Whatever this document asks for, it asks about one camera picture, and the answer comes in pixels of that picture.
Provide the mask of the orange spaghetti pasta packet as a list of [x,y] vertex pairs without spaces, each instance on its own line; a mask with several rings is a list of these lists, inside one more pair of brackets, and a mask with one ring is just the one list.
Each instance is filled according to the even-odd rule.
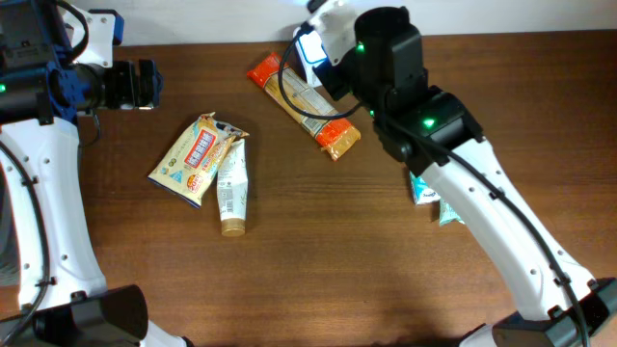
[[[275,100],[285,112],[329,153],[333,161],[340,159],[361,137],[361,132],[347,119],[316,120],[301,115],[284,100],[279,86],[281,62],[278,53],[271,53],[247,72],[247,77]],[[282,71],[283,90],[298,109],[316,116],[333,117],[336,109],[289,65]]]

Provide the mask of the white tube with gold cap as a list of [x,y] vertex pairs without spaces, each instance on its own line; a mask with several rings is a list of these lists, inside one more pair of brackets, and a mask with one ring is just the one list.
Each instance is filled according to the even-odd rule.
[[217,199],[221,233],[238,237],[246,233],[249,178],[246,163],[246,141],[231,144],[217,176]]

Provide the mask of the small teal tissue pack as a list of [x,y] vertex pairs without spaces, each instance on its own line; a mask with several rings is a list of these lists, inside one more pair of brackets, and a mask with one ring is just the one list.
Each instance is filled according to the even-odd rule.
[[410,173],[410,182],[415,205],[430,204],[441,199],[440,195],[430,188],[422,177]]

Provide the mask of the teal snack pouch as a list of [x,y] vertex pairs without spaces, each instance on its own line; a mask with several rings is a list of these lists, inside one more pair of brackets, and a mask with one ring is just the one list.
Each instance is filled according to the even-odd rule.
[[462,218],[456,213],[454,208],[444,199],[441,199],[439,225],[441,227],[444,227],[453,222],[457,222],[462,225],[465,223]]

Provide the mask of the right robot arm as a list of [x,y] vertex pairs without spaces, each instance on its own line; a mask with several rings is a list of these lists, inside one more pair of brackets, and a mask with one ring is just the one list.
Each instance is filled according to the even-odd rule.
[[385,151],[445,200],[495,264],[513,314],[463,346],[586,346],[616,314],[616,281],[598,279],[551,236],[500,166],[482,127],[454,94],[428,82],[407,9],[357,13],[347,1],[308,3],[333,98],[353,95]]

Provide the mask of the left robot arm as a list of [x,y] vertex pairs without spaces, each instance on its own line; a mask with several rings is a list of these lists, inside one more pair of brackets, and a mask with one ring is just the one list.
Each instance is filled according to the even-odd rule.
[[65,1],[1,5],[1,281],[19,313],[5,346],[185,346],[148,317],[136,285],[111,289],[94,255],[79,184],[80,115],[152,109],[151,60],[117,61],[123,18]]

